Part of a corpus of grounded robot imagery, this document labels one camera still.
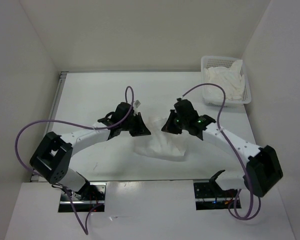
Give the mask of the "white skirt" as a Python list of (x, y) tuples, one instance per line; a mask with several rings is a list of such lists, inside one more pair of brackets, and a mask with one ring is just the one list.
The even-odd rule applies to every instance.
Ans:
[(135, 138), (134, 152), (148, 158), (171, 162), (184, 161), (188, 137), (163, 132), (162, 127), (166, 122), (166, 118), (150, 116), (145, 125), (151, 134)]

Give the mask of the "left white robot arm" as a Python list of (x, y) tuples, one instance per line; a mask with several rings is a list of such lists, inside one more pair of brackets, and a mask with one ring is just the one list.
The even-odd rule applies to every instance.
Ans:
[(91, 183), (80, 173), (70, 169), (72, 156), (98, 143), (103, 143), (129, 132), (132, 137), (151, 134), (137, 108), (133, 104), (121, 102), (115, 111), (97, 121), (92, 129), (81, 129), (58, 135), (47, 133), (30, 159), (30, 165), (50, 184), (66, 188), (78, 200), (86, 199), (95, 191)]

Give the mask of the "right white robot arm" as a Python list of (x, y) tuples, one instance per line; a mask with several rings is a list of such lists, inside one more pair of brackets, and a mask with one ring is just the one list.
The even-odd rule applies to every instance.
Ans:
[(271, 146), (250, 143), (218, 126), (212, 117), (199, 115), (187, 99), (177, 99), (161, 130), (174, 135), (187, 131), (229, 155), (240, 157), (244, 170), (226, 172), (222, 169), (209, 179), (209, 191), (215, 197), (230, 189), (248, 189), (262, 198), (283, 177), (277, 153)]

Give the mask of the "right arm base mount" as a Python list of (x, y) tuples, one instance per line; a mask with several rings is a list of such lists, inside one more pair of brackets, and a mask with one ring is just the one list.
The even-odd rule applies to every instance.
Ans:
[(214, 190), (208, 180), (194, 181), (193, 189), (197, 211), (234, 208), (233, 202), (238, 193), (237, 189)]

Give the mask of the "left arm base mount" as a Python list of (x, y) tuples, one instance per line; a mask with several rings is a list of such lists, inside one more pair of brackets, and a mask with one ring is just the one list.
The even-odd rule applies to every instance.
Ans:
[(91, 182), (88, 191), (83, 194), (78, 194), (69, 189), (69, 195), (67, 195), (62, 190), (60, 194), (58, 212), (72, 213), (73, 208), (71, 206), (71, 201), (78, 213), (88, 213), (92, 209), (94, 209), (93, 212), (104, 212), (106, 187), (106, 182)]

